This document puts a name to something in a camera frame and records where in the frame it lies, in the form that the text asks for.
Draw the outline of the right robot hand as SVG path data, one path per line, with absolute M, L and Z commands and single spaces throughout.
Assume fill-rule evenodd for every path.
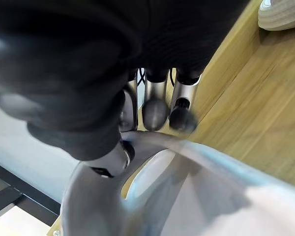
M 139 68 L 203 72 L 246 0 L 0 0 L 0 108 L 114 177 L 123 89 Z

